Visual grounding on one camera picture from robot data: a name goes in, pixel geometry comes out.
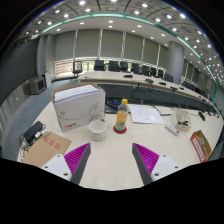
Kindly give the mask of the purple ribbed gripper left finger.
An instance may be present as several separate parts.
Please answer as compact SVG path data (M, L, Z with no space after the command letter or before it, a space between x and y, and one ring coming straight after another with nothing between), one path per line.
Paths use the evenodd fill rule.
M79 184L90 153L91 145L87 143L65 155L56 154L42 166L42 169L72 183Z

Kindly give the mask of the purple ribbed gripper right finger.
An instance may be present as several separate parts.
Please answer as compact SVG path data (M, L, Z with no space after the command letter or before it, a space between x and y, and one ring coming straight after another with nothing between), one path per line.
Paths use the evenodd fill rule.
M159 180L181 169L181 167L169 156L165 154L158 155L137 143L134 143L132 146L132 154L136 160L144 185Z

